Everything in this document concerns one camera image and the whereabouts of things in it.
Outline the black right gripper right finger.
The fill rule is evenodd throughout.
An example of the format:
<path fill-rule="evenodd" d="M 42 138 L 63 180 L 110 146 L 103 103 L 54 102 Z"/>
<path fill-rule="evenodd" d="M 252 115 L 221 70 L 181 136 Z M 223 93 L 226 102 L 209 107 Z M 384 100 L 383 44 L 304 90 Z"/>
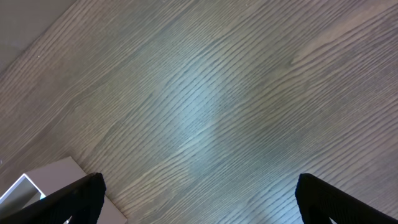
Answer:
<path fill-rule="evenodd" d="M 304 224 L 397 224 L 392 218 L 312 174 L 300 174 L 295 198 Z"/>

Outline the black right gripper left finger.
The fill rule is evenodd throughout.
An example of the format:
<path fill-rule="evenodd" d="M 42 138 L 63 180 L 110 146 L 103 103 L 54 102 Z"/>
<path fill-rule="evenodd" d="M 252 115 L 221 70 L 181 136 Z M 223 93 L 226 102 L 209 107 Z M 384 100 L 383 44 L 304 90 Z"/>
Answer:
<path fill-rule="evenodd" d="M 106 184 L 91 173 L 18 212 L 1 218 L 5 224 L 96 224 L 104 204 Z"/>

